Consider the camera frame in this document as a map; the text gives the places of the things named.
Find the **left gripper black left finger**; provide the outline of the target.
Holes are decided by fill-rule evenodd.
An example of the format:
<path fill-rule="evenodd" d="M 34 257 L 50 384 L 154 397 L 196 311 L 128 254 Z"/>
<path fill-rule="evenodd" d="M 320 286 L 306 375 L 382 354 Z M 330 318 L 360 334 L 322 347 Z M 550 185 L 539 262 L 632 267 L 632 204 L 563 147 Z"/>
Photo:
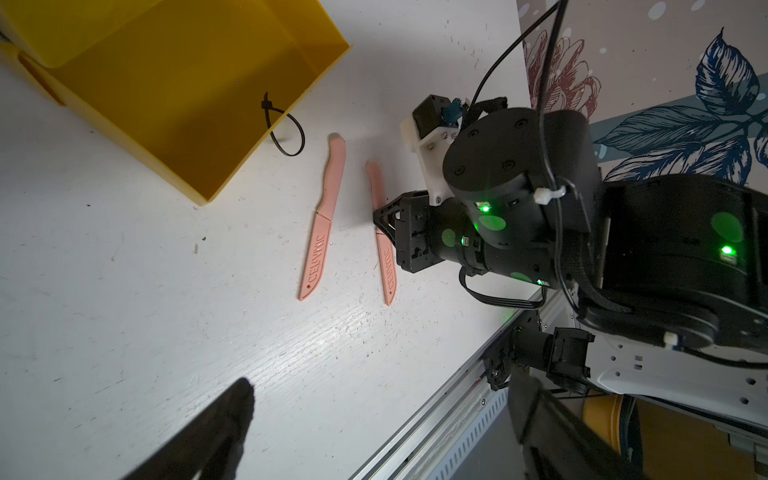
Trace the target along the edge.
<path fill-rule="evenodd" d="M 255 406 L 254 388 L 240 378 L 128 479 L 234 479 Z"/>

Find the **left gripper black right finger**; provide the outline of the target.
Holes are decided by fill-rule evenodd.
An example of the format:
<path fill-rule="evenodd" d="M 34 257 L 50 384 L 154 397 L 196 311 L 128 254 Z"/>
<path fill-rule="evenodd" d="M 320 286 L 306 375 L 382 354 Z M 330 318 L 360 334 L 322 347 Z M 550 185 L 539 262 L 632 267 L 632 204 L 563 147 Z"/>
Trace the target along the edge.
<path fill-rule="evenodd" d="M 510 372 L 508 409 L 529 479 L 644 479 L 519 367 Z"/>

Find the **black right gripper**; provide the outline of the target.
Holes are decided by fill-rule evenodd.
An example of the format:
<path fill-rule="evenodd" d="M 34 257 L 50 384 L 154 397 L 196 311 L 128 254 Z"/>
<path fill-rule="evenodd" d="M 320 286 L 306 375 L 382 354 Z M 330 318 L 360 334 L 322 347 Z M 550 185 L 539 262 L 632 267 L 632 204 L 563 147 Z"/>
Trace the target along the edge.
<path fill-rule="evenodd" d="M 393 244 L 396 264 L 417 273 L 443 261 L 480 272 L 480 235 L 464 205 L 451 198 L 429 203 L 425 190 L 400 195 L 373 213 L 373 223 Z"/>

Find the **pink fruit knife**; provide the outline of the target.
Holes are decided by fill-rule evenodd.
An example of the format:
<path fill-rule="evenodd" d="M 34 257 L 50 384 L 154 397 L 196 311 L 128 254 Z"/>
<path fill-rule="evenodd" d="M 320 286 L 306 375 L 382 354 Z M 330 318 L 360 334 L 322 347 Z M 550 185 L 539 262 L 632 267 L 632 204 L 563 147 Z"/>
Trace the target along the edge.
<path fill-rule="evenodd" d="M 373 210 L 376 211 L 386 205 L 386 192 L 383 173 L 375 161 L 368 161 L 365 166 L 370 182 Z M 397 276 L 393 246 L 384 232 L 376 228 L 376 243 L 381 272 L 381 281 L 386 306 L 391 306 L 397 291 Z"/>
<path fill-rule="evenodd" d="M 298 298 L 307 299 L 317 288 L 327 257 L 333 217 L 346 163 L 346 142 L 338 134 L 329 137 L 329 158 L 323 177 L 323 192 L 314 214 Z"/>

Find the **yellow bottom drawer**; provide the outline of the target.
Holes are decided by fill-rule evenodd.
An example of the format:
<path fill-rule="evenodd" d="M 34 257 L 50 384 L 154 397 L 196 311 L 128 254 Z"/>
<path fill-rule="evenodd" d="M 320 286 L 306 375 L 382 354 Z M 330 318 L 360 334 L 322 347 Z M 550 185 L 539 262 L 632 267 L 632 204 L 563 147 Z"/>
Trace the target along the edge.
<path fill-rule="evenodd" d="M 5 1 L 1 59 L 198 205 L 349 50 L 317 1 Z"/>

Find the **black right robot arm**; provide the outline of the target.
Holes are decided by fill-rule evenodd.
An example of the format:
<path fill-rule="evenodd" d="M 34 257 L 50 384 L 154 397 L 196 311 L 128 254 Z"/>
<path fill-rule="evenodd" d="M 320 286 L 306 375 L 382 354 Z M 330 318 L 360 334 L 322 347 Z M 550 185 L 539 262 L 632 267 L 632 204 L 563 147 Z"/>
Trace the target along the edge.
<path fill-rule="evenodd" d="M 481 295 L 522 312 L 485 371 L 507 388 L 533 479 L 638 479 L 625 460 L 531 376 L 577 394 L 625 392 L 767 438 L 767 197 L 707 175 L 686 144 L 659 173 L 603 179 L 575 111 L 509 108 L 452 129 L 426 191 L 377 208 L 396 262 L 443 261 L 559 291 L 574 328 L 534 325 L 542 300 Z"/>

